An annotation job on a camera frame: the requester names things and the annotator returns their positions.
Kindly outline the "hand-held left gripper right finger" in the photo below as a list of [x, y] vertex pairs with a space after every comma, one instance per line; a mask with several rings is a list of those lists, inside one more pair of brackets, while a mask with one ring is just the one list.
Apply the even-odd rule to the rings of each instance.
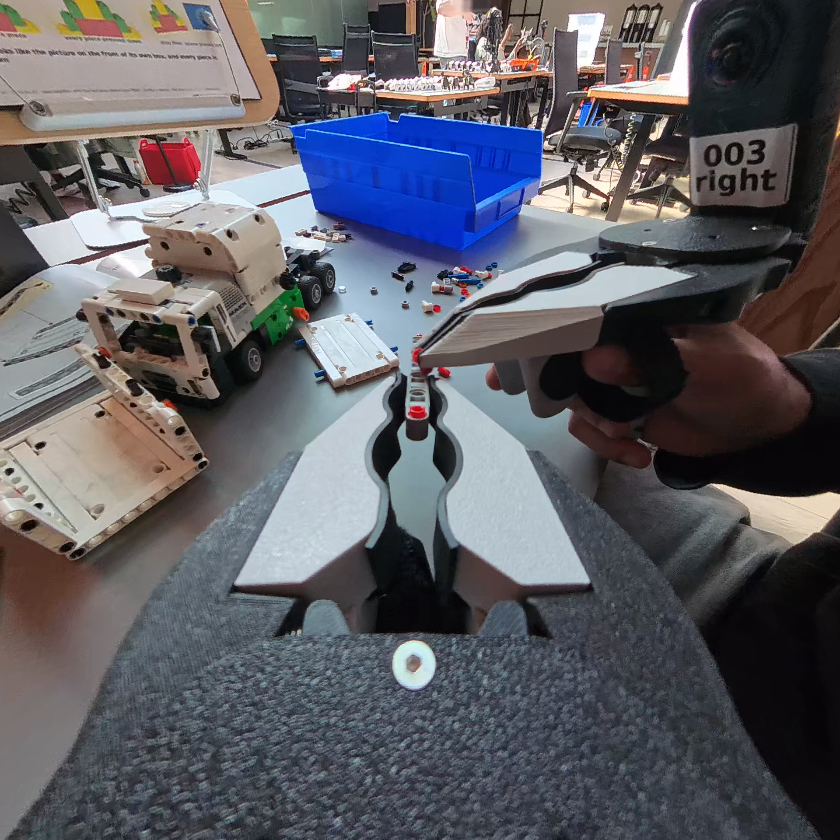
[[434, 567], [477, 633], [499, 603], [589, 592], [592, 582], [529, 451], [446, 381], [428, 384], [437, 498]]

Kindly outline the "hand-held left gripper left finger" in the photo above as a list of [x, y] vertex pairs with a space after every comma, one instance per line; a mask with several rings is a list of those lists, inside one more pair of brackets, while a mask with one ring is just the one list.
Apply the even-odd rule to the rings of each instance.
[[329, 601], [350, 630], [375, 630], [403, 552], [388, 483], [401, 456], [406, 378], [372, 388], [314, 438], [234, 581], [238, 593]]

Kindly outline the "grey lego beam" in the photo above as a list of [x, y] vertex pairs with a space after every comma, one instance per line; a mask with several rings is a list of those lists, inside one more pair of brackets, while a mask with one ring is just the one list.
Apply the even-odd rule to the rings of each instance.
[[419, 347], [423, 339], [421, 333], [417, 333], [412, 339], [411, 355], [409, 357], [409, 368], [406, 375], [405, 393], [405, 434], [406, 439], [413, 442], [425, 440], [430, 431], [434, 428], [435, 406], [432, 394], [432, 382], [427, 377], [428, 368], [421, 365], [415, 366], [412, 363], [412, 351]]

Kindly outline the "white ribbed lego panel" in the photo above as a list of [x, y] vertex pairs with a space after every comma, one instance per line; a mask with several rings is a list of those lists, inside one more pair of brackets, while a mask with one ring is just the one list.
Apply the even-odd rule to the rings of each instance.
[[316, 381], [333, 389], [388, 374], [400, 365], [396, 348], [386, 346], [356, 313], [304, 322], [298, 332], [297, 347], [306, 347], [318, 366]]

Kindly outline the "pile of mixed lego pieces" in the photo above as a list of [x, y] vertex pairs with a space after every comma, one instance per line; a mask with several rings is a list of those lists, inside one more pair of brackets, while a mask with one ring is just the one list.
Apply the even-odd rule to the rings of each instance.
[[[417, 273], [417, 265], [412, 261], [404, 261], [391, 272], [394, 280], [401, 281], [406, 291], [415, 286], [413, 275]], [[467, 266], [454, 266], [441, 269], [435, 279], [430, 282], [430, 291], [434, 295], [468, 298], [474, 291], [483, 290], [494, 278], [500, 274], [496, 261], [485, 266], [471, 269]]]

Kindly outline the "white lego container body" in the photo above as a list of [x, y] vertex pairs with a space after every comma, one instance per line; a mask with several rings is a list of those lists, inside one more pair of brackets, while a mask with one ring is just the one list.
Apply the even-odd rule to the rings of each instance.
[[79, 343], [103, 393], [1, 444], [1, 524], [79, 560], [200, 475], [209, 459], [183, 416]]

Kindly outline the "white green lego truck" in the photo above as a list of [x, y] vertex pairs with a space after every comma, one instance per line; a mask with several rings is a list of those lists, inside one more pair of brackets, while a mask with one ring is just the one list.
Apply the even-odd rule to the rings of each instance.
[[336, 288], [323, 247], [285, 246], [259, 206], [202, 202], [143, 225], [151, 270], [83, 299], [96, 347], [155, 396], [214, 407]]

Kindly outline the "person's right hand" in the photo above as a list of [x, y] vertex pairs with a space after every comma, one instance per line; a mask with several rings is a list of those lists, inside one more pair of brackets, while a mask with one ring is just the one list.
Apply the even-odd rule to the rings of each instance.
[[687, 372], [675, 400], [648, 414], [638, 433], [594, 413], [579, 398], [569, 433], [605, 459], [645, 468], [652, 448], [679, 456], [738, 452], [794, 432], [812, 395], [772, 349], [737, 324], [668, 329]]

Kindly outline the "black office chair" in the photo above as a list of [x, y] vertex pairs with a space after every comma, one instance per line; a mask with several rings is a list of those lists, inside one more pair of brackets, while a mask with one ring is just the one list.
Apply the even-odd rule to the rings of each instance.
[[272, 46], [283, 119], [290, 126], [326, 119], [329, 106], [319, 94], [322, 66], [316, 36], [273, 35]]
[[564, 184], [569, 200], [566, 211], [574, 210], [575, 191], [584, 196], [602, 199], [602, 209], [609, 207], [611, 198], [579, 175], [579, 169], [593, 172], [600, 163], [621, 162], [623, 134], [609, 124], [578, 125], [577, 113], [587, 93], [578, 88], [578, 31], [553, 31], [552, 42], [552, 103], [544, 125], [543, 148], [570, 163], [566, 175], [540, 183], [539, 194]]
[[371, 32], [374, 73], [377, 80], [417, 78], [418, 42], [416, 34]]
[[643, 156], [648, 158], [647, 166], [639, 184], [628, 194], [628, 203], [655, 203], [656, 217], [667, 204], [691, 209], [688, 195], [675, 186], [675, 180], [687, 176], [689, 172], [690, 141], [687, 130], [684, 114], [666, 118], [662, 133], [646, 144]]

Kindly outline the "blue plastic bin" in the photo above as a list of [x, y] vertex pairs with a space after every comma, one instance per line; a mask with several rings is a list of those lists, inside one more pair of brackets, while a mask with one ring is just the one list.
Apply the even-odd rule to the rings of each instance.
[[291, 128], [322, 214], [462, 251], [538, 193], [543, 134], [385, 112]]

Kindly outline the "wooden desk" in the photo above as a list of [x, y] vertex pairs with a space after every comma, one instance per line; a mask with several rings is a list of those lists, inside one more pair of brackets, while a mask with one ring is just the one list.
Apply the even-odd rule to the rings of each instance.
[[615, 105], [631, 114], [641, 116], [623, 164], [622, 173], [612, 197], [605, 220], [616, 223], [622, 213], [634, 177], [643, 159], [655, 121], [659, 117], [678, 117], [687, 111], [689, 94], [669, 79], [630, 81], [618, 85], [590, 87], [588, 97], [604, 104]]
[[404, 112], [436, 119], [468, 121], [478, 119], [489, 100], [501, 94], [498, 87], [458, 90], [389, 90], [373, 91], [373, 112], [386, 112], [393, 119]]

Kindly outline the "person's dark clothing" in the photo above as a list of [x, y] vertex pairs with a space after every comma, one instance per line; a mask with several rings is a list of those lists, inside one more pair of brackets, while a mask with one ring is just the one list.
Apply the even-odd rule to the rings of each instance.
[[698, 625], [764, 761], [821, 838], [839, 834], [838, 515], [792, 544], [720, 489], [609, 465], [595, 501]]

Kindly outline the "wooden instruction board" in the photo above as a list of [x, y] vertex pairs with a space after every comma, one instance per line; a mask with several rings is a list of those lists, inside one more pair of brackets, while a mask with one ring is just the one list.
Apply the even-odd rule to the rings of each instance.
[[259, 100], [243, 100], [245, 116], [239, 119], [189, 122], [182, 125], [155, 124], [148, 128], [132, 125], [115, 129], [83, 129], [80, 131], [59, 130], [36, 132], [22, 124], [18, 114], [21, 106], [2, 107], [2, 145], [23, 145], [54, 140], [90, 140], [126, 135], [148, 136], [155, 133], [190, 132], [198, 130], [247, 128], [267, 122], [277, 110], [279, 90], [273, 69], [264, 47], [261, 45], [256, 23], [247, 2], [221, 2], [234, 30], [234, 35], [243, 51], [248, 68], [259, 91]]

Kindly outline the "red plastic box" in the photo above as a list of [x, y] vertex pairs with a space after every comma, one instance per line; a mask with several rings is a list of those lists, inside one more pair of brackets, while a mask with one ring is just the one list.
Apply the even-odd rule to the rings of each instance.
[[142, 138], [139, 153], [150, 183], [171, 192], [191, 188], [201, 174], [198, 152], [190, 140]]

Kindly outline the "clear acrylic holder bar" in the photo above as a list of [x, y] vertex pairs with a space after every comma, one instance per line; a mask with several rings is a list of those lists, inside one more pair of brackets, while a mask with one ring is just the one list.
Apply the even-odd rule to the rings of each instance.
[[239, 119], [245, 105], [238, 94], [174, 98], [126, 98], [91, 100], [62, 98], [31, 100], [20, 110], [23, 125], [36, 132], [102, 130], [155, 124], [182, 125], [192, 122]]

